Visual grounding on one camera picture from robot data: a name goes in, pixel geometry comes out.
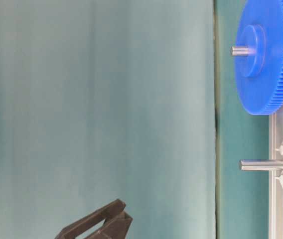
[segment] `teal backdrop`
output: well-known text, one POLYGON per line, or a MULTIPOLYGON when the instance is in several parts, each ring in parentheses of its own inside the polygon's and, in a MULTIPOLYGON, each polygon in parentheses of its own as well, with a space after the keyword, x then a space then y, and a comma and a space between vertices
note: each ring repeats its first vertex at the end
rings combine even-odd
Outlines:
POLYGON ((267 172, 241 172, 241 159, 269 158, 268 117, 241 106, 234 78, 234 45, 244 0, 215 0, 217 238, 268 238, 267 172))

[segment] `teal wall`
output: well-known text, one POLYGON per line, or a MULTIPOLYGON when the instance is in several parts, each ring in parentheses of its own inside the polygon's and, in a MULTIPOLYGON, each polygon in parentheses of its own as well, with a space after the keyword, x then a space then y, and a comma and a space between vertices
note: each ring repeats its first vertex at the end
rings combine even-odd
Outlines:
POLYGON ((230 47, 244 0, 215 0, 217 106, 217 238, 268 238, 268 173, 241 172, 241 159, 268 159, 268 117, 239 102, 230 47))
POLYGON ((0 238, 54 238, 115 198, 128 238, 215 237, 212 16, 0 0, 0 238))

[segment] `metal pin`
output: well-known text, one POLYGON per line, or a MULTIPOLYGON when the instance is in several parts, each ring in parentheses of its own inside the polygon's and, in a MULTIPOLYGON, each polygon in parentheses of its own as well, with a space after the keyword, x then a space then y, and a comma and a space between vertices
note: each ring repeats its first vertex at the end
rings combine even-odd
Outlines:
POLYGON ((250 51, 247 46, 232 46, 230 48, 230 54, 232 56, 248 56, 250 51))
POLYGON ((239 168, 243 171, 283 170, 283 160, 241 160, 239 168))

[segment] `plastic gear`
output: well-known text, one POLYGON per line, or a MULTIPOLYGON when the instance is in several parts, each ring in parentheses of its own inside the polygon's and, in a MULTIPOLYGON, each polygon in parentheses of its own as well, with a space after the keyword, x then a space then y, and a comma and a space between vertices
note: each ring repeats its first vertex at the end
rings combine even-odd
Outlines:
POLYGON ((252 115, 274 113, 283 104, 283 0, 248 0, 236 45, 253 51, 235 58, 242 105, 252 115))

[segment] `steel rod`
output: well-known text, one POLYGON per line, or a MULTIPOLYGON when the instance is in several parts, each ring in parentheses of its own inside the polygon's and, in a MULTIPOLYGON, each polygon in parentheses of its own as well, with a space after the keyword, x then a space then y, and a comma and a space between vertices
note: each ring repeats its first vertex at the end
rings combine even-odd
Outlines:
POLYGON ((283 160, 241 160, 239 168, 243 171, 283 170, 283 160))
POLYGON ((230 48, 230 54, 232 56, 248 56, 250 51, 247 46, 232 46, 230 48))

